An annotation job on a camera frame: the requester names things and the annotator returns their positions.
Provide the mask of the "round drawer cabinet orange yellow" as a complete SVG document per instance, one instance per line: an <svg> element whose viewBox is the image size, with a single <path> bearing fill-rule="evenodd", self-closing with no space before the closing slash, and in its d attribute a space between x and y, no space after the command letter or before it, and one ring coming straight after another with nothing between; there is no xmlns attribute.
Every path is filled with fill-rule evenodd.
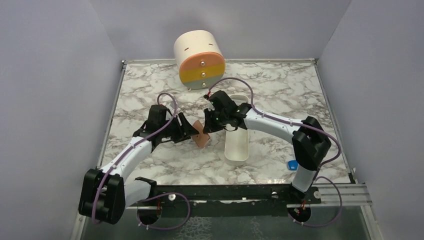
<svg viewBox="0 0 424 240"><path fill-rule="evenodd" d="M173 46L181 83L189 90L209 88L220 80L226 69L215 37L206 30L180 35Z"/></svg>

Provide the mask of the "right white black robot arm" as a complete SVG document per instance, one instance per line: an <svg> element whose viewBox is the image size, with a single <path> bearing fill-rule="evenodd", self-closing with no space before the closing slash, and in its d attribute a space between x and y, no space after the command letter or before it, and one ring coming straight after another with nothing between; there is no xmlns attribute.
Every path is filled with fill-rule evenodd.
<svg viewBox="0 0 424 240"><path fill-rule="evenodd" d="M205 134L231 126L235 130L260 131L292 144L298 167L288 196L296 204L308 198L308 190L332 145L317 119L290 119L259 111L247 102L237 104L222 90L205 95L205 99L209 102L203 111Z"/></svg>

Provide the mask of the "long white oval tray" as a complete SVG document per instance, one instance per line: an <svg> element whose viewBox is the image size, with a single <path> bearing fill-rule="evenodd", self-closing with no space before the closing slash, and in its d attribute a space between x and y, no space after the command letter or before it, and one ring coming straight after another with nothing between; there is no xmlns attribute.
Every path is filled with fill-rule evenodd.
<svg viewBox="0 0 424 240"><path fill-rule="evenodd" d="M249 158L249 132L230 124L225 126L224 157L227 164L241 166Z"/></svg>

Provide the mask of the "aluminium table frame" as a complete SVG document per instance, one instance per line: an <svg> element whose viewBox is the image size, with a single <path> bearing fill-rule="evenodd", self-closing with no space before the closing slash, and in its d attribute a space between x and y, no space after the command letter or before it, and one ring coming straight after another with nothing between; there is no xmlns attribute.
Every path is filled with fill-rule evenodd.
<svg viewBox="0 0 424 240"><path fill-rule="evenodd" d="M308 60L225 60L223 57L200 57L189 60L198 74L200 89L181 82L180 71L185 65L174 60L156 59L132 61L125 67L118 85L101 150L101 163L108 164L129 142L132 133L147 118L149 107L160 92L175 96L178 107L190 122L204 121L203 99L209 84L229 95L249 96L254 91L257 108L289 118L318 119L324 130L338 136L333 111L321 87L315 64ZM205 148L198 148L192 140L172 145L166 143L151 157L137 165L131 178L154 178L160 184L225 185L225 184L284 184L294 173L287 162L294 152L290 145L266 133L249 134L249 159L238 166L224 156L225 133L214 133ZM235 216L191 217L174 230L146 230L136 223L135 210L125 212L115 225L93 225L86 221L81 234L83 240L373 240L372 221L365 217L361 206L345 205L341 216L330 221L337 206L317 207L312 212L312 227L301 227L288 217Z"/></svg>

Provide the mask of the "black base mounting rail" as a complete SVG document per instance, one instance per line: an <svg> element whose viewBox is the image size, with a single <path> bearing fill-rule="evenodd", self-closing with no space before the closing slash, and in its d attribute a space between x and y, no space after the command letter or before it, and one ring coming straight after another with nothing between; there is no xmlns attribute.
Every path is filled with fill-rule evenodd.
<svg viewBox="0 0 424 240"><path fill-rule="evenodd" d="M158 185L159 199L132 204L139 213L163 218L285 217L289 208L321 204L317 187L295 193L290 184Z"/></svg>

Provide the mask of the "small blue object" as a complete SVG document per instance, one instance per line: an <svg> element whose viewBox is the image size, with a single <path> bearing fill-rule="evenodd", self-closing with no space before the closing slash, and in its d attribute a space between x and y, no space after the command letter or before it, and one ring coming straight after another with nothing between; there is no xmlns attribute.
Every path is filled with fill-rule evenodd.
<svg viewBox="0 0 424 240"><path fill-rule="evenodd" d="M286 163L286 165L287 165L287 169L289 171L293 171L293 172L296 171L298 169L298 166L299 166L299 164L296 160L289 160Z"/></svg>

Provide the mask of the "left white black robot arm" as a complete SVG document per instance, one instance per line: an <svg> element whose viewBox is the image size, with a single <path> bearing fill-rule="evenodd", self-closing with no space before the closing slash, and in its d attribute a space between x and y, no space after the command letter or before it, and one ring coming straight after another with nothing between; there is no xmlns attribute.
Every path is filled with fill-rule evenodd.
<svg viewBox="0 0 424 240"><path fill-rule="evenodd" d="M107 165L85 173L78 213L114 225L132 204L141 201L152 205L157 200L156 181L137 177L126 184L128 177L159 144L179 143L198 134L182 112L172 112L161 104L152 105L147 120L133 133L124 150Z"/></svg>

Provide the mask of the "brown leather card holder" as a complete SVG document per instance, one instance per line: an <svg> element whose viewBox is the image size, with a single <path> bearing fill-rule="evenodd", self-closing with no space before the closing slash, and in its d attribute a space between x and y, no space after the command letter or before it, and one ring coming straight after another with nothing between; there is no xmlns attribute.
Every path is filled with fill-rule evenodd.
<svg viewBox="0 0 424 240"><path fill-rule="evenodd" d="M199 148L205 148L211 139L209 134L203 133L204 126L199 120L196 120L192 126L198 131L198 134L193 135L191 139Z"/></svg>

